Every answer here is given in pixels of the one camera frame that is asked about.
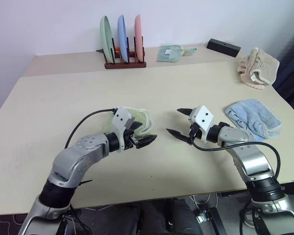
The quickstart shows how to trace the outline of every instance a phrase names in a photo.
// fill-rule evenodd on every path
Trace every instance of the pink plate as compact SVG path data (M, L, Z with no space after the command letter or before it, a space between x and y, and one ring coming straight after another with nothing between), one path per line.
M142 39L142 25L141 15L137 15L135 18L135 43L137 58L139 61L143 61L143 39Z

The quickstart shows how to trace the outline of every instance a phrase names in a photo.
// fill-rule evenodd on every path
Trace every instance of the plate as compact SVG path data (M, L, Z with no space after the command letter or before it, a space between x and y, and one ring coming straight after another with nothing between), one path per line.
M118 37L119 37L119 44L120 44L120 52L123 60L125 62L128 61L127 58L127 35L124 23L124 16L121 15L118 19Z
M114 48L112 43L112 32L107 16L103 16L100 20L100 37L103 52L110 63L113 63Z
M142 39L142 25L141 25L141 15L137 15L135 18L135 43L136 43L136 53L139 61L143 61L143 39Z

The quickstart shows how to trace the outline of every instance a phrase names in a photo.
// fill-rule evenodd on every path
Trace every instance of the white wall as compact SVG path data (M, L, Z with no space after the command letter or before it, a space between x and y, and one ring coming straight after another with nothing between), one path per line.
M133 35L138 13L146 47L216 38L278 58L294 38L294 0L0 0L0 107L34 55L100 48L103 15Z

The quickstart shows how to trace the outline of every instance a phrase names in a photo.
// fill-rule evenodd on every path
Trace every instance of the beige tabletop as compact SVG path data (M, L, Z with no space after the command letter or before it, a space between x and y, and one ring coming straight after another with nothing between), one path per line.
M145 148L114 152L93 165L84 177L93 181L78 187L75 207L245 188L226 151L200 152L165 128L187 134L187 117L176 109L199 105L206 105L216 122L231 123L225 107L249 98L263 102L282 121L281 135L266 142L281 155L279 181L294 181L294 110L273 87L260 91L241 83L237 66L225 61L20 78L0 110L0 214L28 212L76 124L90 112L116 106L148 109L158 137ZM106 118L89 118L72 144L102 132ZM273 152L259 148L275 169Z

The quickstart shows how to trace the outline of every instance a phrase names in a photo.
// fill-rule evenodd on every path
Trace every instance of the black box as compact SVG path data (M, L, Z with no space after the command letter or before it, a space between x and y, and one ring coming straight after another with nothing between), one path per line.
M238 46L221 42L213 38L209 40L207 48L233 57L236 57L241 49Z

